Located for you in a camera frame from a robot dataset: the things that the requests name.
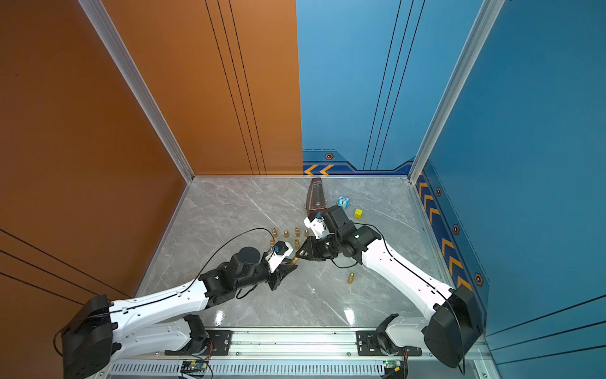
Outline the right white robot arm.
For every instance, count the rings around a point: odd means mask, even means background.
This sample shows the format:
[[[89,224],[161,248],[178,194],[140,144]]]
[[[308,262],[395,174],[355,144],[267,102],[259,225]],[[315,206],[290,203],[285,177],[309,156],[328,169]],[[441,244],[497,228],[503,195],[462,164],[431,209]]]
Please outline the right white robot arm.
[[[464,368],[466,354],[484,332],[472,290],[454,288],[429,276],[393,250],[370,224],[356,223],[347,227],[345,235],[310,236],[296,252],[298,258],[315,262],[332,261],[340,254],[382,276],[424,317],[413,326],[399,314],[388,316],[376,329],[377,350],[400,355],[406,347],[426,347],[445,366]]]

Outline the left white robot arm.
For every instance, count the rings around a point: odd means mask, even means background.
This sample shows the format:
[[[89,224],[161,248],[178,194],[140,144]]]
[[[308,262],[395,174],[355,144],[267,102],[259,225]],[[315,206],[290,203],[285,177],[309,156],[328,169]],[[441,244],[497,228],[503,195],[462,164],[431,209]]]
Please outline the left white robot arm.
[[[116,301],[90,298],[60,331],[63,376],[88,378],[122,358],[157,350],[202,352],[209,336],[199,312],[237,299],[247,287],[267,284],[275,290],[295,270],[293,255],[284,241],[265,254],[245,247],[217,268],[162,292]]]

